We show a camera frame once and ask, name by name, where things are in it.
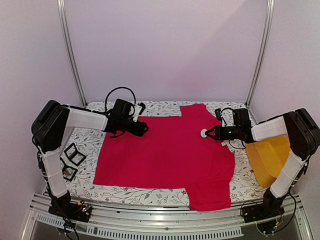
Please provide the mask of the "round blue painted brooch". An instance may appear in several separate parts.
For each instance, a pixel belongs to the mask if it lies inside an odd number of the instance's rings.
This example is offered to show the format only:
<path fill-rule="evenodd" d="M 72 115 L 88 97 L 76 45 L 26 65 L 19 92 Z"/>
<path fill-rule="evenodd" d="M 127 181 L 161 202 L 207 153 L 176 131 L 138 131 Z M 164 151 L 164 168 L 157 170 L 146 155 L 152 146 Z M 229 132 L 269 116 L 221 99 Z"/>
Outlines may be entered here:
<path fill-rule="evenodd" d="M 201 131 L 200 131 L 200 136 L 202 137 L 202 138 L 206 138 L 207 137 L 207 129 L 202 129 Z"/>

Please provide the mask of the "red polo shirt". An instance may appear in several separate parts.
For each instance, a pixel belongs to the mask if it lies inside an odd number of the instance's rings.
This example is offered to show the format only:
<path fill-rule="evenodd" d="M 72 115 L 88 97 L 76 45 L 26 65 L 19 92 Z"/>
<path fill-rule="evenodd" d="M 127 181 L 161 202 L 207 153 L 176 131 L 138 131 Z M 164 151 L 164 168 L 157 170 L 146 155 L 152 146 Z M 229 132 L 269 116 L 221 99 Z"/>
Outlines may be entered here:
<path fill-rule="evenodd" d="M 106 136 L 93 183 L 142 189 L 185 189 L 189 207 L 199 212 L 231 206 L 235 157 L 201 131 L 218 125 L 205 104 L 180 107 L 179 116 L 151 117 L 142 137 Z"/>

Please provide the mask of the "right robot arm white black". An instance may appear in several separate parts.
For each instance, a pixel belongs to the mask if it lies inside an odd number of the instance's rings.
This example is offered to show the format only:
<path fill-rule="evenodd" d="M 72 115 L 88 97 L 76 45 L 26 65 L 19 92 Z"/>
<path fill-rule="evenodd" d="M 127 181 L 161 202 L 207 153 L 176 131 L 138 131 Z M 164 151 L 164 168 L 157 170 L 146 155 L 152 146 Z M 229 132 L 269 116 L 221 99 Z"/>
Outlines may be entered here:
<path fill-rule="evenodd" d="M 246 108 L 232 109 L 233 125 L 228 126 L 222 109 L 215 110 L 221 122 L 200 135 L 216 141 L 240 140 L 258 184 L 266 189 L 259 206 L 262 218 L 278 210 L 279 200 L 286 196 L 301 174 L 306 172 L 311 156 L 320 146 L 320 128 L 305 108 L 299 108 L 252 125 Z"/>

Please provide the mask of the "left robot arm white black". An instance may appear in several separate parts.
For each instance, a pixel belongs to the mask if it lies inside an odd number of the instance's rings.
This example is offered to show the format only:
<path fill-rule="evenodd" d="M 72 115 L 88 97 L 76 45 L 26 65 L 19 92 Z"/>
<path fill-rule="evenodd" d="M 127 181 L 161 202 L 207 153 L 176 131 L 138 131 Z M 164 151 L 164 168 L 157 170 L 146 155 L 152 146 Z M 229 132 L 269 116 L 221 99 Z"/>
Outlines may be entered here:
<path fill-rule="evenodd" d="M 49 195 L 58 199 L 54 207 L 63 217 L 70 217 L 75 211 L 74 205 L 63 198 L 69 196 L 60 164 L 66 130 L 96 130 L 109 133 L 112 139 L 125 133 L 142 137 L 149 130 L 145 122 L 138 120 L 145 109 L 143 102 L 133 104 L 122 99 L 117 99 L 105 112 L 61 104 L 56 100 L 46 103 L 31 125 L 32 141 L 40 154 Z"/>

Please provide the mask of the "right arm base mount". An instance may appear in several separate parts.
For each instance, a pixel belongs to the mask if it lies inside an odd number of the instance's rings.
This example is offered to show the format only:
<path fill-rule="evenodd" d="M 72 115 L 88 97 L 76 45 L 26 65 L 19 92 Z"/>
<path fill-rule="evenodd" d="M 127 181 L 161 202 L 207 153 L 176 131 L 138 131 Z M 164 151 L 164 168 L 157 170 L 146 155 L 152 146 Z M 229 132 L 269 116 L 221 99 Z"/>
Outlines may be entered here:
<path fill-rule="evenodd" d="M 281 205 L 275 208 L 267 208 L 262 203 L 257 203 L 253 200 L 245 201 L 240 207 L 240 216 L 245 223 L 282 216 L 284 213 L 285 210 Z"/>

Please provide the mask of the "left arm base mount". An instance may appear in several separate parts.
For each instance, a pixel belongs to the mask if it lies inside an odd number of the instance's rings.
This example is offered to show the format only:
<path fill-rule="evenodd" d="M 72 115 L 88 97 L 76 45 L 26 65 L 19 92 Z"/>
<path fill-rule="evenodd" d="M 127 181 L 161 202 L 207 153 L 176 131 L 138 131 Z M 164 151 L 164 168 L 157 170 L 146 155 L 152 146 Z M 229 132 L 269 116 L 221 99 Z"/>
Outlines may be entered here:
<path fill-rule="evenodd" d="M 88 223 L 92 214 L 89 203 L 73 203 L 69 201 L 51 201 L 48 212 L 65 219 Z"/>

